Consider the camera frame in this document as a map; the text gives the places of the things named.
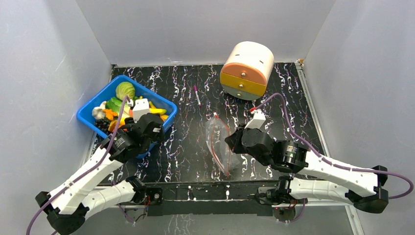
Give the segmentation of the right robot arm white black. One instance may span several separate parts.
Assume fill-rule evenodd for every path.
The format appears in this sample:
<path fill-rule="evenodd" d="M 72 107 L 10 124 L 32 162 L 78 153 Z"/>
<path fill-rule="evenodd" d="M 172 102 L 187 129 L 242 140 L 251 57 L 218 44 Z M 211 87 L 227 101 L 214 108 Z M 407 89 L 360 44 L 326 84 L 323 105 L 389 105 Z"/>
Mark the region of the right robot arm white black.
<path fill-rule="evenodd" d="M 244 125 L 226 137 L 225 143 L 233 153 L 248 154 L 263 166 L 284 173 L 275 188 L 258 188 L 255 197 L 263 204 L 315 198 L 344 202 L 368 213 L 382 213 L 389 203 L 389 193 L 383 189 L 388 179 L 383 166 L 343 166 L 339 161 L 318 157 L 294 141 L 275 141 L 259 129 Z"/>

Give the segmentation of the clear zip top bag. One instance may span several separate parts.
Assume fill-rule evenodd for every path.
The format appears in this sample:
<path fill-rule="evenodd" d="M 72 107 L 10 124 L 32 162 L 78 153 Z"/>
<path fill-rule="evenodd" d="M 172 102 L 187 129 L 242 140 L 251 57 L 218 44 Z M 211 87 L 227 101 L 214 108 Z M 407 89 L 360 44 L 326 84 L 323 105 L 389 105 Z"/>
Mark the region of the clear zip top bag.
<path fill-rule="evenodd" d="M 225 138 L 231 134 L 230 130 L 216 112 L 213 112 L 213 117 L 205 123 L 205 128 L 205 140 L 208 150 L 220 171 L 228 178 L 239 164 L 238 156 L 231 151 L 225 142 Z"/>

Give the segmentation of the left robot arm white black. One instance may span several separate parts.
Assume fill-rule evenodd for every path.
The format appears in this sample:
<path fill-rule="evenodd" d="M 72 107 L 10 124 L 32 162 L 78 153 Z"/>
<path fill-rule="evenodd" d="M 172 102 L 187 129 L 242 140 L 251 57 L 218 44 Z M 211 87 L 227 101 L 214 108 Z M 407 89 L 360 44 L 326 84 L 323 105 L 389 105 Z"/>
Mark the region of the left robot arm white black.
<path fill-rule="evenodd" d="M 92 215 L 109 207 L 148 202 L 152 188 L 134 176 L 100 191 L 95 187 L 129 160 L 148 152 L 152 144 L 164 139 L 164 134 L 163 120 L 158 115 L 144 114 L 138 121 L 129 117 L 124 125 L 117 120 L 114 131 L 81 168 L 56 189 L 41 191 L 35 197 L 40 206 L 35 215 L 44 212 L 56 233 L 70 235 Z"/>

